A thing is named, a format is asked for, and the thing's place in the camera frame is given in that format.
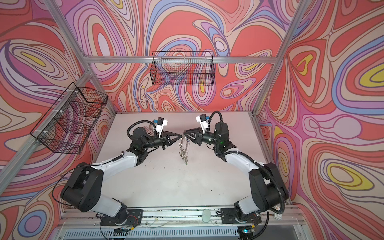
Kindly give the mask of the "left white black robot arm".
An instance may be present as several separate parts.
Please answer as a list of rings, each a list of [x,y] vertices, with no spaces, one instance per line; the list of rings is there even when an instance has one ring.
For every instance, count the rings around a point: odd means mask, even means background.
[[[127,129],[130,147],[118,156],[88,165],[78,164],[61,191],[61,199],[79,211],[95,212],[113,225],[124,225],[129,217],[127,206],[102,194],[103,183],[124,170],[142,164],[158,148],[166,149],[182,138],[181,134],[164,131],[167,121],[140,120]]]

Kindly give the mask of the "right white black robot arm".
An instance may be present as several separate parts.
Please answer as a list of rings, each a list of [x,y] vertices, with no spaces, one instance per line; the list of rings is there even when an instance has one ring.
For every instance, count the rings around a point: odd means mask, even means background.
[[[230,131],[221,112],[215,111],[209,117],[201,114],[197,122],[201,126],[185,130],[184,136],[199,146],[212,145],[218,158],[249,177],[251,195],[234,203],[237,219],[268,211],[283,214],[289,196],[278,167],[273,163],[259,163],[241,152],[230,140]]]

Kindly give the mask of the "metal disc key ring holder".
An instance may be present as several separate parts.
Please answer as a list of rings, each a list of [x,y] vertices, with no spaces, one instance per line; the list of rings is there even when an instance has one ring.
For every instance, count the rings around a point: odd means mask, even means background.
[[[190,140],[183,135],[179,142],[179,155],[186,166],[189,163],[188,161],[189,148],[190,148]]]

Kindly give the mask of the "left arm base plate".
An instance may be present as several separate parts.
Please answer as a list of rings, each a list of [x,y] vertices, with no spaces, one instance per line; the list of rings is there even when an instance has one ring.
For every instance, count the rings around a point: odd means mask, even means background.
[[[139,226],[143,218],[144,210],[128,209],[120,211],[115,217],[102,215],[101,226]]]

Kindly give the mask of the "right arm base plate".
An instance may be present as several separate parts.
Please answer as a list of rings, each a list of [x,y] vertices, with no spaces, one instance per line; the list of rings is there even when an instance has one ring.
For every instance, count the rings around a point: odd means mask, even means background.
[[[243,214],[238,208],[221,208],[218,211],[223,224],[254,224],[262,222],[260,215],[256,213]]]

